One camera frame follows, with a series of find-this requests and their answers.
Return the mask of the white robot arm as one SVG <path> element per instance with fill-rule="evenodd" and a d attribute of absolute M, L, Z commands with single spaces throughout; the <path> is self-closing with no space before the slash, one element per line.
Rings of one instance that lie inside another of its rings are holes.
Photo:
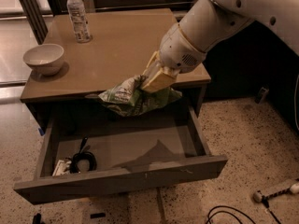
<path fill-rule="evenodd" d="M 299 0 L 197 0 L 161 40 L 141 89 L 156 92 L 190 73 L 221 41 L 257 21 L 299 55 Z"/>

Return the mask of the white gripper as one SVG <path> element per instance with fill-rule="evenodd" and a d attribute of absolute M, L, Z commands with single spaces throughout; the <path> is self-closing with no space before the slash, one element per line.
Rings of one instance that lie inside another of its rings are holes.
<path fill-rule="evenodd" d="M 146 78 L 141 90 L 153 93 L 165 89 L 177 80 L 179 72 L 189 73 L 206 57 L 183 34 L 178 23 L 164 35 L 159 52 L 154 51 L 143 72 Z"/>

